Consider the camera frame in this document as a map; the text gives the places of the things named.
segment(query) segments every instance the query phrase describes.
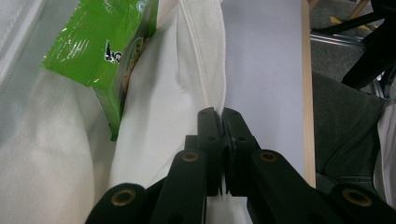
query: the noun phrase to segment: white cloth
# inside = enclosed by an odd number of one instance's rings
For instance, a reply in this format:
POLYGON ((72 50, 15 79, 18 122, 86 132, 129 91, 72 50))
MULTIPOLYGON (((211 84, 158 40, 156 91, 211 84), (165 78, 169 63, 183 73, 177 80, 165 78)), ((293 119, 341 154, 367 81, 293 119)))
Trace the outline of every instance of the white cloth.
POLYGON ((168 173, 197 113, 225 96, 224 25, 219 1, 180 0, 151 38, 129 86, 110 186, 149 187, 168 173))
POLYGON ((93 90, 39 68, 78 0, 49 0, 42 14, 44 1, 15 3, 2 13, 29 22, 1 30, 0 223, 82 223, 107 190, 115 144, 93 90))
POLYGON ((385 107, 377 128, 381 149, 375 164, 375 189, 396 209, 396 102, 385 107))

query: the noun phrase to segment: chair leg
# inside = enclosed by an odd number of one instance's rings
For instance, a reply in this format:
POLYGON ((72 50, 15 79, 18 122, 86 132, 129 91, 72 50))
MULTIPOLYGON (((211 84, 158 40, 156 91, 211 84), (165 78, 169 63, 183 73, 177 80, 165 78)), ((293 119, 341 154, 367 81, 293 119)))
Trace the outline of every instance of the chair leg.
POLYGON ((379 81, 379 85, 381 86, 382 92, 384 92, 384 97, 390 97, 390 87, 394 79, 396 78, 396 64, 385 71, 384 76, 382 76, 379 81))
POLYGON ((358 5, 353 9, 350 13, 349 18, 355 19, 359 16, 361 11, 366 7, 366 5, 370 2, 370 0, 361 0, 358 5))
POLYGON ((338 25, 334 25, 331 27, 323 28, 323 29, 312 29, 313 32, 324 34, 324 35, 335 35, 356 27, 359 27, 361 25, 373 22, 373 21, 379 21, 381 19, 384 19, 382 16, 379 16, 378 14, 371 12, 367 15, 360 16, 356 19, 350 20, 343 22, 338 25))
POLYGON ((396 24, 385 20, 371 36, 367 50, 344 76, 342 83, 359 90, 396 64, 395 39, 396 24))

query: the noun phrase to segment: wooden edge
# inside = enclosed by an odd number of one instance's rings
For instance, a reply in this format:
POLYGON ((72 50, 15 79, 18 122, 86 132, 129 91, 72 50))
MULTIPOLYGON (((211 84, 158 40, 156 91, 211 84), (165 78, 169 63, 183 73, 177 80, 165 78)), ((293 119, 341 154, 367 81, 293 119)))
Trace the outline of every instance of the wooden edge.
POLYGON ((302 0, 302 36, 303 36, 303 113, 304 113, 304 179, 316 186, 315 173, 315 137, 314 107, 312 92, 311 42, 309 28, 309 6, 302 0))

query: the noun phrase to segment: gray carpet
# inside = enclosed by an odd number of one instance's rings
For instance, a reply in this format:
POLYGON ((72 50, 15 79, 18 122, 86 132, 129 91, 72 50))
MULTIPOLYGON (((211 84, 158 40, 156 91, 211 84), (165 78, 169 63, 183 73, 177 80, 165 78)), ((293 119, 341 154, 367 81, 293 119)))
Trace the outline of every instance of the gray carpet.
MULTIPOLYGON (((318 4, 310 13, 311 28, 325 28, 334 25, 330 17, 335 17, 339 21, 346 21, 349 14, 355 8, 356 3, 348 0, 319 0, 318 4)), ((361 15, 372 12, 370 5, 362 11, 361 15)), ((367 27, 374 30, 375 26, 381 24, 377 21, 368 24, 367 27)), ((356 28, 341 35, 365 37, 371 31, 356 28)), ((343 76, 349 71, 353 64, 362 55, 363 49, 344 46, 336 46, 317 41, 311 41, 312 71, 341 81, 343 76)), ((372 93, 370 86, 363 89, 372 93)), ((392 85, 390 91, 391 98, 396 99, 396 84, 392 85)))

